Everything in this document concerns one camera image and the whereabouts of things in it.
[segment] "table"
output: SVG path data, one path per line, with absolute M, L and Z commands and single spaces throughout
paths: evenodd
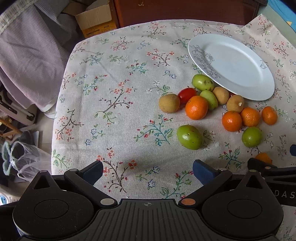
M 279 116 L 274 126 L 259 124 L 264 141 L 255 148 L 243 145 L 242 131 L 224 130 L 221 117 L 226 106 L 209 111 L 199 121 L 190 120 L 184 110 L 165 114 L 158 108 L 162 95 L 177 94 L 191 86 L 194 74 L 201 73 L 187 45 L 193 36 L 207 33 L 241 41 L 273 74 L 274 95 L 266 101 L 246 101 L 258 111 L 272 106 Z M 118 201 L 178 201 L 201 187 L 192 172 L 195 159 L 235 173 L 245 173 L 248 159 L 260 152 L 267 152 L 278 167 L 296 165 L 296 157 L 289 153 L 296 142 L 295 78 L 295 49 L 263 15 L 244 27 L 164 20 L 91 37 L 76 45 L 62 80 L 54 120 L 52 173 L 82 169 L 100 160 L 104 174 L 95 187 Z M 180 145 L 176 130 L 184 124 L 203 133 L 203 148 L 192 151 Z M 283 209 L 285 221 L 278 238 L 295 240 L 296 208 Z

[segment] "plastic bag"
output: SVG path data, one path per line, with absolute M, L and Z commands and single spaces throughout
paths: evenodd
M 40 170 L 52 173 L 50 154 L 19 141 L 14 142 L 11 147 L 10 163 L 18 171 L 18 177 L 28 182 L 31 182 Z

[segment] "tomato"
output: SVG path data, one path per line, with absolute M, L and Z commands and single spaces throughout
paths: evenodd
M 232 92 L 229 91 L 229 98 L 232 97 L 233 95 L 235 95 L 235 94 L 233 94 Z
M 180 91 L 178 97 L 180 98 L 181 104 L 186 104 L 191 97 L 197 95 L 194 88 L 186 88 Z

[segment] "green fruit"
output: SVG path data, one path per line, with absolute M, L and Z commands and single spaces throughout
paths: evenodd
M 193 76 L 192 85 L 200 91 L 213 91 L 214 89 L 214 82 L 212 81 L 212 79 L 203 74 L 196 74 L 195 76 Z
M 200 96 L 207 100 L 209 104 L 209 110 L 213 110 L 218 107 L 217 98 L 212 92 L 205 90 L 200 93 Z
M 262 131 L 255 126 L 248 127 L 242 134 L 242 143 L 249 148 L 258 146 L 262 139 Z
M 191 150 L 197 150 L 202 146 L 201 133 L 194 126 L 184 125 L 177 130 L 177 138 L 182 146 Z

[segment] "white plate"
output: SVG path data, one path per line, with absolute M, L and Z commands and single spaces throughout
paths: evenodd
M 189 41 L 188 51 L 202 72 L 232 93 L 257 101 L 273 95 L 269 68 L 244 44 L 218 34 L 201 34 Z

